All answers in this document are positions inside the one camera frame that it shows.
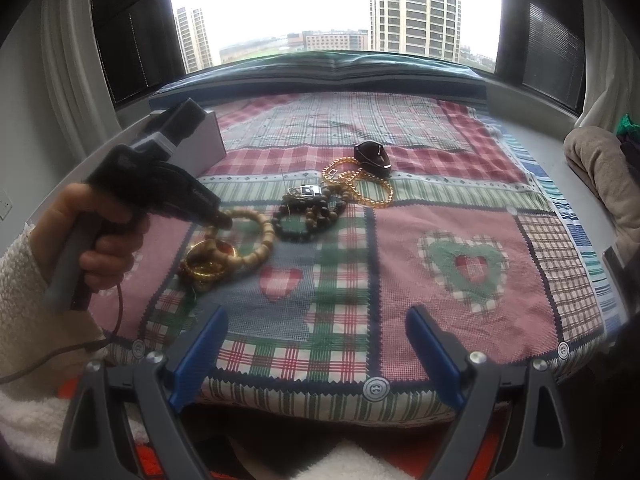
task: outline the curtain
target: curtain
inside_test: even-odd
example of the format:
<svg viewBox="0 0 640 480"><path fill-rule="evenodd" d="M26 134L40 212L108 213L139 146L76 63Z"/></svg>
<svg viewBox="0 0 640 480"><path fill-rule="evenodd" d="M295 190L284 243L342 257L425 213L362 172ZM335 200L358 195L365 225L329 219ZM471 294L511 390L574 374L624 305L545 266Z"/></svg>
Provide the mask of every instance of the curtain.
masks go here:
<svg viewBox="0 0 640 480"><path fill-rule="evenodd" d="M121 131L95 42L91 0L42 0L47 90L76 160Z"/></svg>
<svg viewBox="0 0 640 480"><path fill-rule="evenodd" d="M622 115L640 123L640 60L602 0L583 0L586 92L575 126L613 132Z"/></svg>

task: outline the bracelet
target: bracelet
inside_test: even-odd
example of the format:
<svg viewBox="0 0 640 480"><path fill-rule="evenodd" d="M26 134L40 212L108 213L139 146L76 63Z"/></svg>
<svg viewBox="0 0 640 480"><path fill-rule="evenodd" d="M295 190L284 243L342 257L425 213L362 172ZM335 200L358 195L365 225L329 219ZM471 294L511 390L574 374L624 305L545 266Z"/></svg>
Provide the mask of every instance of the bracelet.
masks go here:
<svg viewBox="0 0 640 480"><path fill-rule="evenodd" d="M212 261L222 264L230 272L236 270L240 266L251 267L264 263L271 254L273 242L275 240L275 232L271 222L269 221L269 217L251 209L232 209L231 211L225 211L224 213L229 215L231 218L247 218L260 224L262 231L262 243L253 253L248 254L247 256L228 254L219 250L217 247L214 247L211 251ZM215 235L217 235L216 229L210 229L206 234L207 237Z"/></svg>
<svg viewBox="0 0 640 480"><path fill-rule="evenodd" d="M233 245L222 240L206 238L189 249L178 266L178 275L183 279L193 280L194 285L200 291L208 290L213 283L224 278L228 272L223 264L211 261L214 247L230 256L237 255Z"/></svg>
<svg viewBox="0 0 640 480"><path fill-rule="evenodd" d="M337 173L334 166L338 166L339 164L345 164L346 162L351 162L353 164L357 164L358 161L352 156L344 156L342 158L338 158L334 160L331 164L329 164L324 170L322 170L322 178L330 184L342 184L347 189L351 191L353 194L353 199L360 205L369 206L369 207L387 207L389 206L394 199L394 188L391 186L388 181L383 178L378 178L373 176L370 173L367 173L362 168L358 170L348 170L343 171L342 173ZM386 200L373 200L367 196L364 196L356 187L354 182L358 179L369 180L370 182L376 182L386 190L388 197Z"/></svg>
<svg viewBox="0 0 640 480"><path fill-rule="evenodd" d="M273 229L279 238L291 242L307 242L311 237L319 232L325 231L334 224L341 213L347 207L347 202L351 201L351 194L342 193L341 200L329 209L328 199L331 195L340 194L342 187L332 184L322 190L322 195L312 198L300 198L297 195L287 193L282 197L283 203L279 210L273 213L271 222ZM293 213L305 215L305 231L286 231L280 223L282 218Z"/></svg>

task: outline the human hand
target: human hand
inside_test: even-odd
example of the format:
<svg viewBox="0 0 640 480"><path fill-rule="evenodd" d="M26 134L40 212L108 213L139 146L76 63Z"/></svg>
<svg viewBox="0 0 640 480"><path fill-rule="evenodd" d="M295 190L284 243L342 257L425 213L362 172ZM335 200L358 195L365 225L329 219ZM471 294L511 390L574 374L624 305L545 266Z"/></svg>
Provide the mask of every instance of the human hand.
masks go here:
<svg viewBox="0 0 640 480"><path fill-rule="evenodd" d="M33 257L47 283L56 268L66 238L81 212L95 212L105 220L126 224L132 211L113 195L87 184L70 184L38 220L29 237ZM149 230L149 217L144 215L131 232L104 235L96 240L95 249L80 255L84 282L94 291L117 285L134 263L133 252L142 247L143 235Z"/></svg>

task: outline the green heart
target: green heart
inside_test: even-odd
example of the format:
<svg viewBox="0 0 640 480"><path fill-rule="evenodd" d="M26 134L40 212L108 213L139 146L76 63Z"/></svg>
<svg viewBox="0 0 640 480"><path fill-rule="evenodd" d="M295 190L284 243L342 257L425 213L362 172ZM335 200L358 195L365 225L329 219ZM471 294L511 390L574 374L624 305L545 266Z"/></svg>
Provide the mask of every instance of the green heart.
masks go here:
<svg viewBox="0 0 640 480"><path fill-rule="evenodd" d="M485 306L492 298L500 282L504 263L504 256L498 249L488 244L467 245L450 240L436 240L429 245L428 251L447 281L457 290L466 293L472 303ZM458 256L484 258L487 264L484 282L473 283L460 274L456 267Z"/></svg>

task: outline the quilt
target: quilt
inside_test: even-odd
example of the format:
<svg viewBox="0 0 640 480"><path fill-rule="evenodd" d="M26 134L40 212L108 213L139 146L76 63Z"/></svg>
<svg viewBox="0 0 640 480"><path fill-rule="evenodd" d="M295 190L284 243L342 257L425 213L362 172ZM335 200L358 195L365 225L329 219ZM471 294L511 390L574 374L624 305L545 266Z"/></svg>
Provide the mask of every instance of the quilt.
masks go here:
<svg viewBox="0 0 640 480"><path fill-rule="evenodd" d="M200 402L364 425L450 417L404 334L423 304L440 327L499 363L545 358L559 379L584 365L619 325L618 307L579 221L546 173L473 108L421 96L283 94L215 108L228 155L201 177L225 208L270 215L286 188L320 184L354 145L385 145L389 208L349 204L309 243L278 241L258 269L196 293L176 275L203 228L152 218L122 290L111 357L140 360L170 345L208 305L229 331ZM366 196L382 190L363 183ZM247 254L258 227L221 237ZM91 311L109 329L114 289Z"/></svg>

